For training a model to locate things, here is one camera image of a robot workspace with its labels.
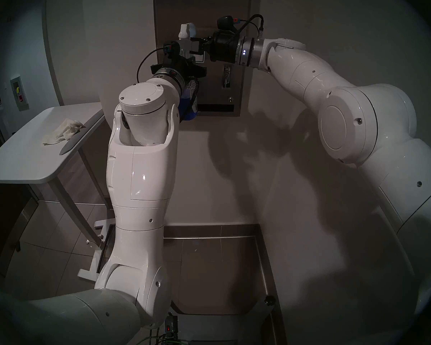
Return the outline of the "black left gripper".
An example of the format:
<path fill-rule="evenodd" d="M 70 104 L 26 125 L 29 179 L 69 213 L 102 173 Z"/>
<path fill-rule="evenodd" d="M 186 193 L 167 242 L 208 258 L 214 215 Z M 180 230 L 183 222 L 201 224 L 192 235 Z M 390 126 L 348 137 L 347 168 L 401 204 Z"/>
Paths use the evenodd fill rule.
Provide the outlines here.
<path fill-rule="evenodd" d="M 162 68 L 169 68 L 177 71 L 182 77 L 193 77 L 201 79 L 207 76 L 207 68 L 191 62 L 191 59 L 181 55 L 165 55 L 163 63 L 150 66 L 152 74 L 156 74 Z"/>

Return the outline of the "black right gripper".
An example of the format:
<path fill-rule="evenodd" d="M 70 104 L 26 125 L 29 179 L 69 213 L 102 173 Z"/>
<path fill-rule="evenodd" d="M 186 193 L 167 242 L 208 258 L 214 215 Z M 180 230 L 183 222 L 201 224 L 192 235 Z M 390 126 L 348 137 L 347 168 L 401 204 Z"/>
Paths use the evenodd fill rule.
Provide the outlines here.
<path fill-rule="evenodd" d="M 204 56 L 203 44 L 212 62 L 236 62 L 239 35 L 231 31 L 217 30 L 210 37 L 182 38 L 182 56 Z"/>

